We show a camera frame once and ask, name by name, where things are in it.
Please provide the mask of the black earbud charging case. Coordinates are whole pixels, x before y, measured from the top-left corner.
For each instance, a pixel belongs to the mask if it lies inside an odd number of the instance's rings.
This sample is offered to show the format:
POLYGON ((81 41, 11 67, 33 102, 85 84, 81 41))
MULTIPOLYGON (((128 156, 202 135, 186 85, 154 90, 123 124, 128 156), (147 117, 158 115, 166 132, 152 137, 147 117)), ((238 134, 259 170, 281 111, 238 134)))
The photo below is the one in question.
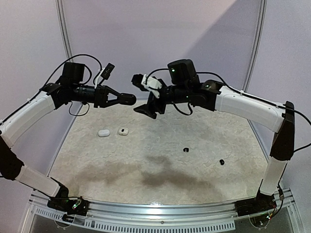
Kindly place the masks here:
POLYGON ((121 105, 129 105, 132 106, 137 102, 137 98, 133 94, 121 93, 118 97, 121 105))

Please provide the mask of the white stem earbud charging case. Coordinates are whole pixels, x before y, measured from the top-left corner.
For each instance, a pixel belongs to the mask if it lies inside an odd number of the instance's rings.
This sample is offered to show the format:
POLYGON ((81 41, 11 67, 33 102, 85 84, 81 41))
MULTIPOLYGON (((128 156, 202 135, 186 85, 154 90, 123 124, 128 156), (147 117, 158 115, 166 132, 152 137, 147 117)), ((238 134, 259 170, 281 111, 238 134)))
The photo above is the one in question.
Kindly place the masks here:
POLYGON ((128 128, 119 128, 118 135, 127 136, 128 134, 129 134, 129 129, 128 128))

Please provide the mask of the white oval earbud charging case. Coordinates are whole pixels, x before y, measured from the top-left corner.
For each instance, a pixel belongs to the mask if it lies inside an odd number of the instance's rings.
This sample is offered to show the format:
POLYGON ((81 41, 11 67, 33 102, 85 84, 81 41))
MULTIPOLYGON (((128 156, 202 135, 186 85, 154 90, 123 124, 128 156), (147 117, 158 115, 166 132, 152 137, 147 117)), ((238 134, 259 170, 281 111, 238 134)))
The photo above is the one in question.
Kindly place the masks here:
POLYGON ((102 129, 98 131, 98 136, 99 137, 107 137, 110 136, 110 130, 107 129, 102 129))

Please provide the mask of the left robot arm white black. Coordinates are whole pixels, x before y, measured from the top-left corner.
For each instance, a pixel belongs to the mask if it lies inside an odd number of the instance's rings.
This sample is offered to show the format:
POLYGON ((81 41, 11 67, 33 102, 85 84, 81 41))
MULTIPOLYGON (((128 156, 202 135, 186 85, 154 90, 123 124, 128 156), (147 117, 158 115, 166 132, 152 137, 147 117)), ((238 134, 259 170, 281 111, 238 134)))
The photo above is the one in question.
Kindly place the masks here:
POLYGON ((48 207, 68 215, 86 216, 90 202, 69 197, 69 190, 59 181, 24 164, 13 152, 16 141, 45 115, 69 102, 93 104, 106 108, 115 104, 133 104, 135 97, 119 93, 105 85, 82 83, 85 65, 64 62, 63 72, 55 83, 45 84, 39 94, 0 124, 0 173, 3 178, 24 184, 49 198, 48 207))

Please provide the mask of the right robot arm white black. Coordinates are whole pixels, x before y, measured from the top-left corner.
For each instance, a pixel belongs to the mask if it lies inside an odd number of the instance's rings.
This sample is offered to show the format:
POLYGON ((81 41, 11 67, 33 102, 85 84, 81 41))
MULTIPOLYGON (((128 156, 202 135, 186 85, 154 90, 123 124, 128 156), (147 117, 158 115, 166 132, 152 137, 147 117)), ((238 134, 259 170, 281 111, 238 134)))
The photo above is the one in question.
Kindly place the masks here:
POLYGON ((155 119, 164 114, 166 105, 187 103, 188 108, 199 106, 210 111, 225 112, 257 122, 274 132, 270 159, 254 198, 235 202, 238 216, 252 215, 272 210, 263 219, 272 219, 279 211, 274 192, 283 198, 280 180, 294 154, 295 118, 291 102, 280 104, 260 99, 230 87, 224 80, 199 81, 192 60, 182 59, 171 62, 166 68, 172 85, 167 86, 151 74, 136 74, 132 84, 141 91, 149 91, 146 104, 136 107, 137 113, 155 119))

